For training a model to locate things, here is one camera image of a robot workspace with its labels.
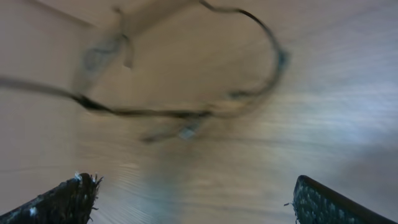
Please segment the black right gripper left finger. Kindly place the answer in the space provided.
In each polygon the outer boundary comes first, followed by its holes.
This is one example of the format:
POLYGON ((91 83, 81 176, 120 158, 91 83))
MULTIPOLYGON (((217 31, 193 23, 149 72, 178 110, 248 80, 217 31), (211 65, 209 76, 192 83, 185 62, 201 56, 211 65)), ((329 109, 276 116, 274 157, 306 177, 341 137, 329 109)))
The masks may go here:
POLYGON ((76 173, 71 179, 1 215, 2 224, 87 224, 96 210, 100 183, 96 174, 76 173))

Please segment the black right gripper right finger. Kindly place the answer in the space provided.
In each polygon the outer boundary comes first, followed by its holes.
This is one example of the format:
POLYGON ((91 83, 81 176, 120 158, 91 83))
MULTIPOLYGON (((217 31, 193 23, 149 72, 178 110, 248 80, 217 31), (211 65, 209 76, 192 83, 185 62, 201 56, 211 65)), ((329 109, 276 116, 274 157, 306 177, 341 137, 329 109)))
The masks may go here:
POLYGON ((292 206, 299 224, 397 224, 306 175, 297 178, 292 206))

